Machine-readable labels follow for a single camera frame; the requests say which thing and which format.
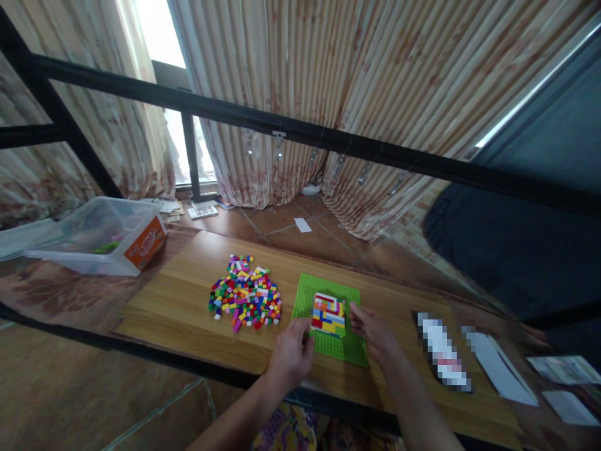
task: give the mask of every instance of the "green baseplate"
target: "green baseplate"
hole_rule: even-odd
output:
[[[292,311],[293,318],[311,318],[315,293],[344,299],[344,327],[346,330],[343,338],[312,330],[310,335],[315,337],[315,351],[367,368],[369,364],[367,363],[365,341],[355,335],[351,328],[351,302],[361,305],[359,290],[308,274],[301,274],[299,290],[296,292],[296,301]]]

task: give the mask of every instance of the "pile of lego bricks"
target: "pile of lego bricks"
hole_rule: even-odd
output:
[[[277,285],[269,279],[269,268],[256,267],[250,272],[253,256],[230,255],[229,275],[212,287],[208,309],[215,319],[232,313],[234,332],[242,326],[259,330],[263,325],[277,324],[282,317],[282,300]]]

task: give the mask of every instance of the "patterned clothing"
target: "patterned clothing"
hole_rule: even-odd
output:
[[[255,438],[254,450],[404,450],[403,440],[281,403]]]

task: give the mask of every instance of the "hand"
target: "hand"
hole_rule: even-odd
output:
[[[308,338],[304,348],[302,340],[310,329],[309,318],[294,318],[276,339],[265,375],[269,386],[279,390],[282,398],[298,387],[309,374],[313,364],[315,337]]]
[[[399,343],[385,320],[371,310],[351,303],[351,325],[352,331],[365,339],[369,354],[380,366],[386,366],[402,354]]]

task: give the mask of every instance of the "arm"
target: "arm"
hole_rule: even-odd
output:
[[[302,344],[309,328],[307,318],[290,322],[277,337],[265,374],[194,440],[189,451],[249,447],[278,404],[311,369],[315,339]]]
[[[407,449],[463,450],[384,320],[351,304],[351,321],[355,333],[366,340],[369,353],[380,364]]]

